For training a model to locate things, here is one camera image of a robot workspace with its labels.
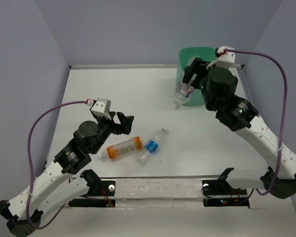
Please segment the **clear bottle white printed label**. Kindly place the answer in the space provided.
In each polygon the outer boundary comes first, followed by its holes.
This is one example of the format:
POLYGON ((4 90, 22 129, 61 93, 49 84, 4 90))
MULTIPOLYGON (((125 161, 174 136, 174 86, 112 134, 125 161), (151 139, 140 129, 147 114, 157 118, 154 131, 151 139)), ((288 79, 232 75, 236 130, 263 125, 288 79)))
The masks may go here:
POLYGON ((195 89, 190 84, 196 78, 196 74, 194 74, 192 76, 192 79, 190 82, 183 83, 183 78, 185 75, 184 71, 185 70, 183 69, 182 75, 181 75, 179 81, 176 83, 176 87, 174 90, 175 99, 174 99, 173 103, 175 105, 175 109, 177 109, 177 110, 180 108, 181 105, 184 105, 191 100, 192 95, 194 94, 194 91, 195 91, 195 89))

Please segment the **crushed bottle blue label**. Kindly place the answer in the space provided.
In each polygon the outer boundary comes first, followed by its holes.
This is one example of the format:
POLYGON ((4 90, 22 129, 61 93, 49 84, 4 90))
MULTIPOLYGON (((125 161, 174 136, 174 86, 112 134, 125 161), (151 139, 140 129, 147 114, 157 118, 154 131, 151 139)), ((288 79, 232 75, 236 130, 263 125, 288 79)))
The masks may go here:
POLYGON ((153 133, 153 135, 144 144, 142 151, 136 155, 136 161, 140 165, 145 165, 150 156, 155 154, 160 148, 162 142, 168 135, 168 130, 161 128, 153 133))

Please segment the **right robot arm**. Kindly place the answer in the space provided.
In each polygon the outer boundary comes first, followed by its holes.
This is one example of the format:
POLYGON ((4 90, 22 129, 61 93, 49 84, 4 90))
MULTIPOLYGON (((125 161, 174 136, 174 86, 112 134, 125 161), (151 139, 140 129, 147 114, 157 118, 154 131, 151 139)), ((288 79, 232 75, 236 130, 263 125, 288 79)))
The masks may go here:
POLYGON ((214 111, 216 119, 249 143, 267 164, 261 170, 225 169, 217 180, 218 190, 228 194, 233 189, 264 189, 280 199, 296 194, 296 154, 280 143, 248 100, 235 94, 238 78, 227 68, 209 64, 191 58, 182 82, 199 89, 206 109, 214 111))

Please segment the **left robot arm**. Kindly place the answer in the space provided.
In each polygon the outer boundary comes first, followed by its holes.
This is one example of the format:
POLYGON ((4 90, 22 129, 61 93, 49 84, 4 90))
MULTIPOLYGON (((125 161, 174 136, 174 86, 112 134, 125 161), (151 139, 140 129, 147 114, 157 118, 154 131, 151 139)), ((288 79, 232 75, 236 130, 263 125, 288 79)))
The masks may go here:
POLYGON ((54 161, 18 196, 0 201, 0 215, 7 220, 9 231, 16 237, 27 237, 42 229, 41 222, 55 209, 76 197, 94 195, 101 188, 100 177, 85 169, 112 134, 128 135, 134 116, 108 112, 95 120, 81 123, 72 140, 55 156, 54 161))

